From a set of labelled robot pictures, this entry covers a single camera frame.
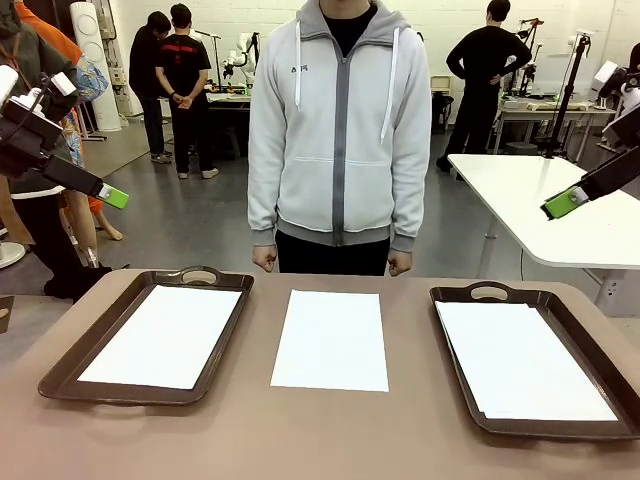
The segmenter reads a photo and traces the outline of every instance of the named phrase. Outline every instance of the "desk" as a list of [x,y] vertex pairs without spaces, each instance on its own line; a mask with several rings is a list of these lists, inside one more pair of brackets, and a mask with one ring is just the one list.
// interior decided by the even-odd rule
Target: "desk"
[[209,110],[251,111],[251,96],[227,93],[207,93]]
[[451,155],[449,160],[493,214],[478,278],[486,278],[500,222],[538,263],[551,267],[607,269],[596,300],[606,313],[626,270],[640,269],[640,202],[616,192],[549,221],[540,209],[576,183],[585,171],[560,158]]
[[[504,131],[504,124],[507,122],[526,122],[527,125],[527,133],[525,135],[525,142],[531,141],[531,135],[533,133],[533,126],[536,122],[544,122],[553,120],[554,116],[557,115],[557,111],[553,110],[528,110],[527,105],[532,104],[543,104],[547,103],[541,100],[529,100],[523,99],[520,102],[518,108],[505,108],[504,102],[500,102],[500,117],[498,120],[498,128],[496,132],[496,145],[493,149],[493,154],[497,155],[500,149],[500,140],[502,140],[502,132]],[[593,107],[589,107],[585,111],[577,111],[570,110],[567,112],[565,117],[565,122],[570,123],[570,133],[573,132],[576,124],[580,121],[587,122],[587,128],[582,136],[582,141],[580,143],[580,149],[578,151],[578,155],[576,157],[576,163],[580,164],[582,160],[582,156],[584,155],[584,150],[587,146],[587,140],[589,139],[589,133],[591,132],[591,127],[594,125],[606,125],[609,117],[611,115],[615,115],[615,110],[598,110]]]
[[[472,422],[429,290],[465,280],[256,275],[209,395],[188,408],[39,397],[36,385],[139,272],[108,275],[0,380],[3,480],[637,480],[640,442],[596,447]],[[640,354],[587,298],[557,293],[636,391]],[[390,393],[270,387],[292,288],[379,293]]]

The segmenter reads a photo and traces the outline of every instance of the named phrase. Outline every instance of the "orange shirt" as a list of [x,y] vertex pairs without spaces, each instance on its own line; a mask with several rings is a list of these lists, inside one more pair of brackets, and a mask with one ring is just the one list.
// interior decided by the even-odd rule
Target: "orange shirt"
[[58,50],[62,55],[71,60],[71,63],[74,65],[78,63],[80,57],[82,57],[82,49],[73,43],[64,33],[56,27],[49,25],[44,20],[40,20],[40,18],[22,2],[16,2],[16,10],[18,10],[20,20],[32,26],[38,35],[49,42],[53,48]]

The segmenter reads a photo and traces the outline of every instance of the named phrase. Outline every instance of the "fist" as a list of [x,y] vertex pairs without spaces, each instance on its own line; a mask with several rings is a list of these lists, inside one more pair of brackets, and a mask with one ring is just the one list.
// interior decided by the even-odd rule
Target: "fist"
[[389,253],[389,273],[392,277],[397,277],[408,272],[413,267],[413,254],[405,252],[396,252],[391,250]]
[[273,272],[277,258],[278,249],[275,245],[253,248],[253,263],[258,265],[267,273]]

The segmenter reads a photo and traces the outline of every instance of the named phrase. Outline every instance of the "man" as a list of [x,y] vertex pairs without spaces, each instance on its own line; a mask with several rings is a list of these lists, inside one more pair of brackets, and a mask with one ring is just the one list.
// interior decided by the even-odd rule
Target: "man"
[[167,38],[171,23],[162,12],[149,15],[147,24],[138,30],[131,47],[129,82],[140,99],[144,112],[144,126],[151,151],[151,161],[171,163],[171,153],[164,149],[162,108],[158,97],[163,90],[156,77],[156,57],[160,40]]
[[431,93],[424,44],[375,0],[308,0],[260,56],[249,224],[267,272],[392,276],[424,213]]
[[183,4],[171,8],[175,35],[160,44],[156,74],[169,95],[178,177],[189,178],[189,144],[194,132],[198,144],[202,178],[218,175],[213,168],[211,132],[207,125],[209,57],[202,43],[189,36],[191,11]]
[[[524,43],[501,28],[510,10],[509,0],[492,0],[487,8],[487,26],[463,38],[447,58],[449,69],[465,81],[465,90],[449,146],[438,160],[443,172],[451,170],[447,159],[451,154],[486,153],[498,112],[500,80],[531,60]],[[506,66],[512,55],[516,60]]]

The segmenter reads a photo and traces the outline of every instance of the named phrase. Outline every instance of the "white hoodie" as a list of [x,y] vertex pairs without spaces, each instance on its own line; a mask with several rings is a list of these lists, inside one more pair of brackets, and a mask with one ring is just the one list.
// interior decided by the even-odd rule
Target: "white hoodie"
[[400,13],[378,12],[346,58],[319,0],[263,49],[251,105],[249,224],[323,245],[386,240],[411,252],[430,155],[425,47]]

